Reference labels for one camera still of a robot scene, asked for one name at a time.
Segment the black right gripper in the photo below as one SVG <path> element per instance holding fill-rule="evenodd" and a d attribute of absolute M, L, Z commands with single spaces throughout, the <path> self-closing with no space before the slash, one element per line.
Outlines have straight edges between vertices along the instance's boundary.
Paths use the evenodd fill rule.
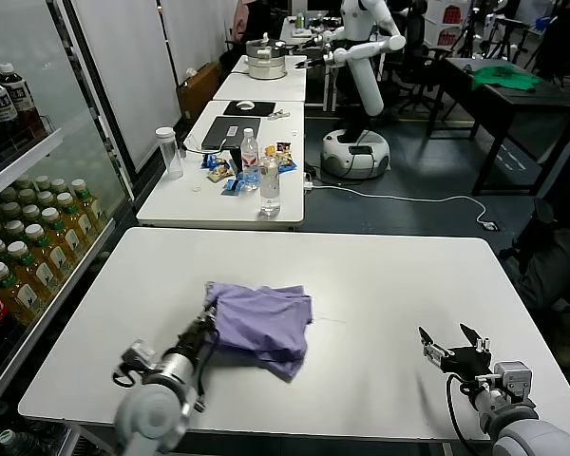
<path fill-rule="evenodd" d="M 490 340 L 481 337 L 474 329 L 461 323 L 460 329 L 472 347 L 453 348 L 449 351 L 436 344 L 428 332 L 419 327 L 423 355 L 444 373 L 459 376 L 480 376 L 490 374 Z"/>

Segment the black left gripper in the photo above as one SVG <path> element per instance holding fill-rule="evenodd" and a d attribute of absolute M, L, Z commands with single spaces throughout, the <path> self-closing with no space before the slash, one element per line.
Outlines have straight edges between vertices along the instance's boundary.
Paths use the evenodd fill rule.
<path fill-rule="evenodd" d="M 206 339 L 213 340 L 217 336 L 217 311 L 216 305 L 205 308 L 179 336 L 179 350 L 182 354 L 198 354 Z"/>

